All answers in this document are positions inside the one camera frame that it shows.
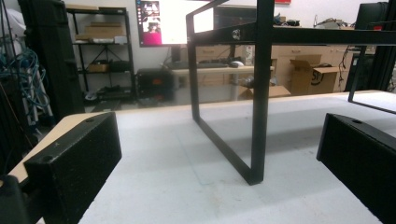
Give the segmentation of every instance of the keyboard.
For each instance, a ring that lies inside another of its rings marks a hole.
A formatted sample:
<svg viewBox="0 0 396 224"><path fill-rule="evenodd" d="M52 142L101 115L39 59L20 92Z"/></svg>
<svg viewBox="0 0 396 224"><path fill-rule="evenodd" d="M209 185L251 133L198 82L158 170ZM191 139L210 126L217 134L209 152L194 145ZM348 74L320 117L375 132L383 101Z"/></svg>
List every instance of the keyboard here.
<svg viewBox="0 0 396 224"><path fill-rule="evenodd" d="M170 70L178 70L178 69L189 69L188 62L175 62L175 63L166 63L166 67ZM228 67L228 64L225 63L198 63L198 68L223 68Z"/></svg>

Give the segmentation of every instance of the red object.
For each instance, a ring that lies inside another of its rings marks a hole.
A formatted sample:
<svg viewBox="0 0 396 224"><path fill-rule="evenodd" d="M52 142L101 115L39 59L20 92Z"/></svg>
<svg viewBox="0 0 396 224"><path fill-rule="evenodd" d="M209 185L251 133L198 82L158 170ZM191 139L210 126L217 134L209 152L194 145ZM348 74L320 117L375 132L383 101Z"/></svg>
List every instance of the red object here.
<svg viewBox="0 0 396 224"><path fill-rule="evenodd" d="M382 25L375 26L373 30L381 31L382 30Z"/></svg>
<svg viewBox="0 0 396 224"><path fill-rule="evenodd" d="M291 0L275 0L276 4L290 4Z"/></svg>
<svg viewBox="0 0 396 224"><path fill-rule="evenodd" d="M154 79L152 79L152 84L153 85L161 85L161 84L163 84L163 81L159 78L154 78Z"/></svg>

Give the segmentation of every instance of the computer screen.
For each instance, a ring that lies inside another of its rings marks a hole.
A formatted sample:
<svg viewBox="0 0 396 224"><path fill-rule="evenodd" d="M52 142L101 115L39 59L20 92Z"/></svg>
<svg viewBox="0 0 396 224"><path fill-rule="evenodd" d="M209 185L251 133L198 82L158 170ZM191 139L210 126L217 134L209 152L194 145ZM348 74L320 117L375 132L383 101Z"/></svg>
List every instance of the computer screen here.
<svg viewBox="0 0 396 224"><path fill-rule="evenodd" d="M186 15L209 1L135 0L140 47L187 44ZM213 10L194 18L195 32L213 30Z"/></svg>
<svg viewBox="0 0 396 224"><path fill-rule="evenodd" d="M224 5L214 8L214 29L256 21L257 8Z"/></svg>
<svg viewBox="0 0 396 224"><path fill-rule="evenodd" d="M365 3L360 4L355 30L379 30L381 25L373 25L373 22L384 21L388 3Z"/></svg>

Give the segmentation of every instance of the metal shelf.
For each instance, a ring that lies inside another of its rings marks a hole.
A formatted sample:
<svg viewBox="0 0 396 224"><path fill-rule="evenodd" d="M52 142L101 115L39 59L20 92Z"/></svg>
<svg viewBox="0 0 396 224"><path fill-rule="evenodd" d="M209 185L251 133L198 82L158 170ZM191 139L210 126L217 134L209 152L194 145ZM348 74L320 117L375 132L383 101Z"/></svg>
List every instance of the metal shelf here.
<svg viewBox="0 0 396 224"><path fill-rule="evenodd" d="M306 28L274 27L274 1L257 1L256 22L195 33L193 16L216 7L227 0L215 0L188 14L187 36L191 79L192 117L204 133L219 148L249 185L259 184L264 177L265 145L268 116L268 91L271 77L271 50L273 45L378 45L396 46L396 32L351 31ZM389 6L394 7L392 0ZM227 143L201 118L196 66L196 47L204 45L233 44L255 45L253 122L250 166L248 166Z"/></svg>
<svg viewBox="0 0 396 224"><path fill-rule="evenodd" d="M132 99L134 100L135 98L135 84L134 84L134 60L133 60L133 53L132 53L132 43L131 43L131 30L130 30L130 23L129 23L129 15L128 11L126 10L125 7L99 7L97 10L89 10L89 9L73 9L69 8L66 10L67 13L71 14L73 17L73 22L75 26L75 32L76 35L79 34L78 32L78 23L77 23L77 14L91 14L91 15L107 15L107 16L121 16L124 19L125 23L125 30L126 30L126 39L127 43L125 44L117 44L117 43L73 43L73 45L78 47L78 54L80 58L80 63L81 66L84 66L84 55L83 55L83 48L88 47L88 46L93 46L93 47L101 47L102 51L97 55L95 60L102 54L104 53L106 55L106 58L108 60L108 53L111 53L114 55L116 58L120 60L120 58L112 52L112 50L109 48L110 46L123 46L126 47L128 50L128 62L130 64L129 68L129 73L131 74L131 92L132 92ZM88 88L88 79L87 75L90 74L90 72L87 72L86 69L83 71L79 71L83 77L84 77L84 84L85 84L85 91L89 91ZM110 79L110 85L111 85L111 73L112 72L103 72L105 74L109 74L109 79Z"/></svg>
<svg viewBox="0 0 396 224"><path fill-rule="evenodd" d="M89 72L89 71L78 71L79 74L108 74L108 73L131 73L130 71L124 71L124 72L112 72L112 71L108 71L108 72Z"/></svg>

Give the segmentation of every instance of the white table surface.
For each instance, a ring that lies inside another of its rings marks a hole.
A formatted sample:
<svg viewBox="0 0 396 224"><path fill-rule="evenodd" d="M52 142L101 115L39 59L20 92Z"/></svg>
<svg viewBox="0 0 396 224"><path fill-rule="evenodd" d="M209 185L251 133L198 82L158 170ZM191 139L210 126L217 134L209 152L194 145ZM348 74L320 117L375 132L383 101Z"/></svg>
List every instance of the white table surface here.
<svg viewBox="0 0 396 224"><path fill-rule="evenodd" d="M175 76L183 77L187 76L190 71L189 69L176 69L176 70L169 70ZM231 67L222 67L222 68L200 68L197 69L198 75L222 75L222 74L249 74L254 72L254 66L240 66L237 68Z"/></svg>
<svg viewBox="0 0 396 224"><path fill-rule="evenodd" d="M385 92L355 100L396 110L396 96ZM249 161L251 101L201 108ZM316 160L326 113L396 135L395 115L348 103L344 93L270 99L265 177L249 186L189 106L118 112L122 159L80 223L379 223Z"/></svg>

